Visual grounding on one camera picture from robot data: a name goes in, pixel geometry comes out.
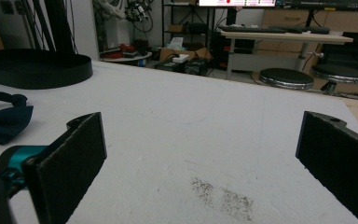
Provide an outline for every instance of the strap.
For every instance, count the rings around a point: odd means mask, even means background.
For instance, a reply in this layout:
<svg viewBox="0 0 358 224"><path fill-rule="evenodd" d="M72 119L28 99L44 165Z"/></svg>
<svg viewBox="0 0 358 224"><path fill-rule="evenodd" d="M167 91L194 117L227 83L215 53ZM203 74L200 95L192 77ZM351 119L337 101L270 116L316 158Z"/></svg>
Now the strap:
<svg viewBox="0 0 358 224"><path fill-rule="evenodd" d="M0 92L0 101L13 105L0 110L0 145L3 145L28 126L34 107L27 106L27 97L21 94Z"/></svg>

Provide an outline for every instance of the black pole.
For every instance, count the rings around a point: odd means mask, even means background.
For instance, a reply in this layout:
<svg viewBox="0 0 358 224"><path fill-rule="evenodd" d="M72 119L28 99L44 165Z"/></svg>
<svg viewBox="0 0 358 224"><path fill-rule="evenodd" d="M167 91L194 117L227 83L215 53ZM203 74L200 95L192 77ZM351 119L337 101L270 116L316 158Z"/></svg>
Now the black pole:
<svg viewBox="0 0 358 224"><path fill-rule="evenodd" d="M310 9L308 11L308 17L307 17L307 22L305 23L305 27L310 27L310 23L312 22L314 11L315 11L314 9Z"/></svg>
<svg viewBox="0 0 358 224"><path fill-rule="evenodd" d="M48 43L48 50L55 51L54 43L51 39L50 32L48 31L48 24L46 23L45 16L43 15L42 7L40 6L39 0L33 0L34 10L36 11L37 18L39 19L40 26L42 28L42 33L46 38Z"/></svg>
<svg viewBox="0 0 358 224"><path fill-rule="evenodd" d="M62 0L45 0L51 33L57 51L75 53L72 33L69 28Z"/></svg>
<svg viewBox="0 0 358 224"><path fill-rule="evenodd" d="M235 9L234 7L228 8L226 25L235 24L236 20L237 20L237 9Z"/></svg>
<svg viewBox="0 0 358 224"><path fill-rule="evenodd" d="M32 34L32 38L34 40L34 48L35 49L41 49L40 44L39 44L39 40L37 38L36 30L34 28L35 21L34 21L34 18L32 16L32 13L31 13L30 5L28 4L28 1L26 1L26 0L21 0L21 3L22 3L22 7L24 8L25 17L27 18L27 22L28 22L30 32Z"/></svg>

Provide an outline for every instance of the round stool seat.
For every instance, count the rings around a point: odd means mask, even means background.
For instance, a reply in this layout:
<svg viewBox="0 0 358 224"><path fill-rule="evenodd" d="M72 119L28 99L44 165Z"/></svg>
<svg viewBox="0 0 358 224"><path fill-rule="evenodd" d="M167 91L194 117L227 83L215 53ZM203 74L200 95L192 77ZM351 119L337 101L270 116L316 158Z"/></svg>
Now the round stool seat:
<svg viewBox="0 0 358 224"><path fill-rule="evenodd" d="M317 77L328 80L347 83L358 83L358 70L334 65L334 64L318 64L312 66L312 72Z"/></svg>
<svg viewBox="0 0 358 224"><path fill-rule="evenodd" d="M268 68L260 71L261 81L291 90L306 90L313 86L313 78L296 70Z"/></svg>

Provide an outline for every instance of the white tabletop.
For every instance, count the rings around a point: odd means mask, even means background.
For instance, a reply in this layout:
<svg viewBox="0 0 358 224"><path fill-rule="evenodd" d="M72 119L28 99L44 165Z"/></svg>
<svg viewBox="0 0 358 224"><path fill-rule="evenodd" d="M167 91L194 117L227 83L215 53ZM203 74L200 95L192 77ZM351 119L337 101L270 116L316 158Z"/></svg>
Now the white tabletop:
<svg viewBox="0 0 358 224"><path fill-rule="evenodd" d="M294 41L307 42L318 44L336 44L342 45L347 42L352 42L353 39L340 35L316 35L316 34L270 34L270 33L236 33L236 32L221 32L228 38L237 39L253 39L253 40L274 40L274 41Z"/></svg>
<svg viewBox="0 0 358 224"><path fill-rule="evenodd" d="M0 86L34 105L0 154L48 145L70 119L102 112L108 157L69 223L358 223L295 157L305 110L358 132L341 101L121 64L93 71L54 90ZM37 222L28 191L10 204L18 223Z"/></svg>

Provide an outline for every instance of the chair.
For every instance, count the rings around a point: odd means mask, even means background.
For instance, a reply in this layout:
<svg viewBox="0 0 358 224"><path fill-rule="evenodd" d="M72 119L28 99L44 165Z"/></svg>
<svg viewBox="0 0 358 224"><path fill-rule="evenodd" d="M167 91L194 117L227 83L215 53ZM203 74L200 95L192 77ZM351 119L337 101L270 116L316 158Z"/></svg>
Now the chair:
<svg viewBox="0 0 358 224"><path fill-rule="evenodd" d="M259 79L270 86L289 90L307 90L313 86L312 77L287 68L263 69L260 71Z"/></svg>
<svg viewBox="0 0 358 224"><path fill-rule="evenodd" d="M332 95L337 82L358 83L358 70L335 64L318 64L311 68L311 72L328 82L322 86L321 91L325 95Z"/></svg>

